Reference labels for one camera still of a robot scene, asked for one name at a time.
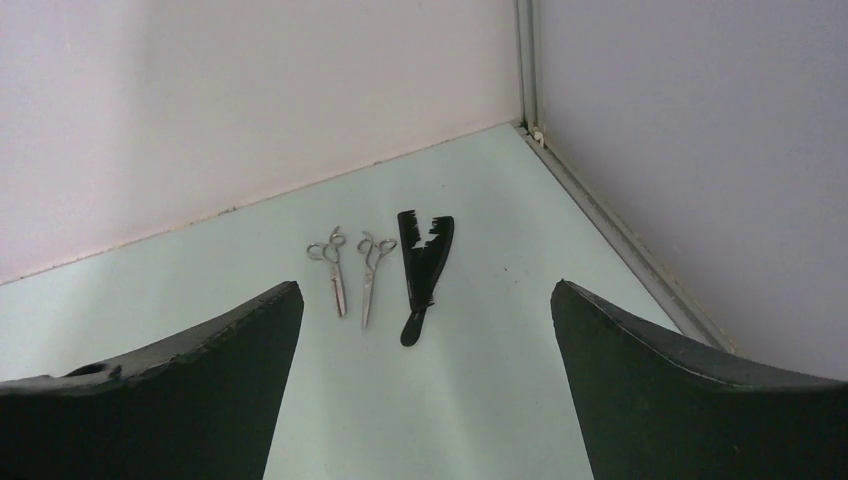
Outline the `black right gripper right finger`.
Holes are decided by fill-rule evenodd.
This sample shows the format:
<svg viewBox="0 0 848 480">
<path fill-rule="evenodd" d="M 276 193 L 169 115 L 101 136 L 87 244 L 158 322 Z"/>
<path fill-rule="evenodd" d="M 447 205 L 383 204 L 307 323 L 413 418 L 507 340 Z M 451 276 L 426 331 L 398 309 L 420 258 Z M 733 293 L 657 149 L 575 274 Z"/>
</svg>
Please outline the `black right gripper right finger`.
<svg viewBox="0 0 848 480">
<path fill-rule="evenodd" d="M 570 281 L 555 336 L 597 479 L 843 479 L 847 385 L 747 360 Z"/>
</svg>

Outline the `silver thinning scissors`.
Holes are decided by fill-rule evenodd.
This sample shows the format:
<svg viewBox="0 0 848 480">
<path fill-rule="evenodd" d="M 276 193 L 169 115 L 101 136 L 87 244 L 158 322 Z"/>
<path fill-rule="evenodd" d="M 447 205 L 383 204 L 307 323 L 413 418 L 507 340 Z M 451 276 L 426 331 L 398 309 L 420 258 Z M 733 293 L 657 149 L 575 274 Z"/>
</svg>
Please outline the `silver thinning scissors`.
<svg viewBox="0 0 848 480">
<path fill-rule="evenodd" d="M 336 312 L 339 318 L 347 313 L 346 292 L 341 269 L 340 248 L 346 243 L 346 236 L 339 225 L 330 232 L 326 242 L 311 243 L 306 248 L 307 256 L 316 261 L 324 261 L 330 265 L 330 281 L 333 289 L 333 298 Z"/>
</svg>

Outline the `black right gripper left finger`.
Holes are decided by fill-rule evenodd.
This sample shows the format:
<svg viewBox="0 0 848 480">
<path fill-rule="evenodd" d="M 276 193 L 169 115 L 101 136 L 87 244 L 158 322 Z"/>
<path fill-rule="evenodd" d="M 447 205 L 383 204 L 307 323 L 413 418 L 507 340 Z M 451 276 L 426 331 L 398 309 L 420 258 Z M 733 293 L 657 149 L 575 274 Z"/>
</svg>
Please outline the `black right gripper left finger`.
<svg viewBox="0 0 848 480">
<path fill-rule="evenodd" d="M 145 347 L 1 385 L 5 479 L 260 479 L 304 300 L 281 283 Z"/>
</svg>

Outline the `silver straight scissors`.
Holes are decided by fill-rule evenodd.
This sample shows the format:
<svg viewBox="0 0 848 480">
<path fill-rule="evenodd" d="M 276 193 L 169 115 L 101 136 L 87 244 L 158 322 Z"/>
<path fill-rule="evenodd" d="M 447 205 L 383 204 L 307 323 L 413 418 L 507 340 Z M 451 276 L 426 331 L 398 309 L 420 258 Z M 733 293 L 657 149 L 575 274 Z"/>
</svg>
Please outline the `silver straight scissors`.
<svg viewBox="0 0 848 480">
<path fill-rule="evenodd" d="M 377 241 L 368 231 L 363 231 L 362 234 L 363 238 L 357 244 L 357 251 L 364 256 L 365 264 L 361 322 L 362 329 L 365 330 L 369 325 L 379 263 L 396 248 L 398 241 L 391 238 Z"/>
</svg>

